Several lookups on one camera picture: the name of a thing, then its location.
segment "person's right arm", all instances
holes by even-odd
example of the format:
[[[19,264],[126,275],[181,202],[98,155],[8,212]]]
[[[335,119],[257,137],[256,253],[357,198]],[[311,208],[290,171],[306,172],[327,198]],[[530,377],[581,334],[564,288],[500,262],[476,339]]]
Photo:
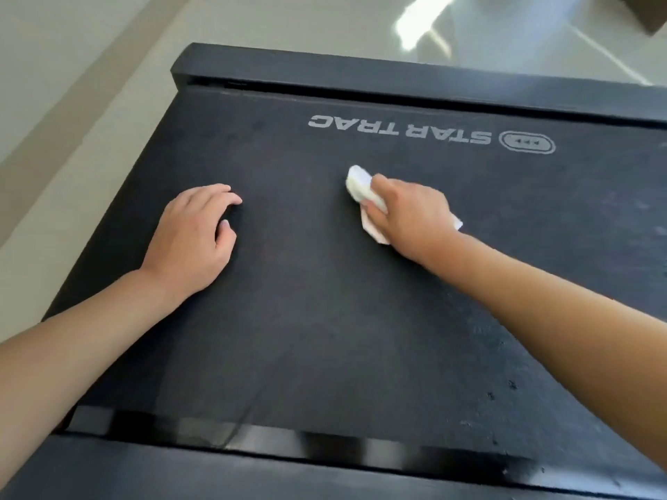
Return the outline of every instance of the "person's right arm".
[[[667,324],[457,232],[445,196],[373,177],[394,248],[479,300],[588,409],[667,470]]]

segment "person's left arm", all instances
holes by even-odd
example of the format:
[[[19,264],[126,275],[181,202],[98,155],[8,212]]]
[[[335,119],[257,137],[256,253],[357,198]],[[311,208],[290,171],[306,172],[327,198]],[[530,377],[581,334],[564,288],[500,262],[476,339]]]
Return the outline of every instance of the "person's left arm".
[[[227,265],[241,199],[229,186],[189,189],[160,218],[140,269],[0,344],[0,489],[95,380],[155,323]]]

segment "bright light patch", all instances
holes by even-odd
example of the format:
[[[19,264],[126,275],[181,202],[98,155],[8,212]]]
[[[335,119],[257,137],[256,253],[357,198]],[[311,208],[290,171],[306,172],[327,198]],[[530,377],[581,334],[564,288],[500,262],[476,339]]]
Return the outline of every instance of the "bright light patch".
[[[396,21],[396,32],[404,50],[412,50],[440,13],[454,0],[414,0]]]

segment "hand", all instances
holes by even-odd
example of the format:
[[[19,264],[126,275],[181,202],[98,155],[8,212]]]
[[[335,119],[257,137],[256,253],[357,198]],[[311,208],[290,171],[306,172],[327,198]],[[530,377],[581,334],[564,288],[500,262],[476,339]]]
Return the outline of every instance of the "hand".
[[[373,177],[371,188],[387,204],[388,214],[383,214],[371,201],[364,201],[362,205],[370,220],[396,251],[432,270],[448,240],[459,235],[445,195],[427,186],[380,174]]]
[[[178,303],[210,285],[229,262],[236,234],[225,219],[241,198],[226,184],[188,189],[169,202],[139,271],[155,277]]]

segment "person's left hand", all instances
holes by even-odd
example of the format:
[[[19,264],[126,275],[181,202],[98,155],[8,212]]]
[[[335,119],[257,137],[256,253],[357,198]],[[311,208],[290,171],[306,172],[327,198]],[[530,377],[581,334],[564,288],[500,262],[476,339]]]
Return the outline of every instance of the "person's left hand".
[[[240,203],[226,184],[182,192],[165,208],[139,270],[179,302],[201,291],[229,262],[236,233],[226,219],[218,221],[229,205]]]

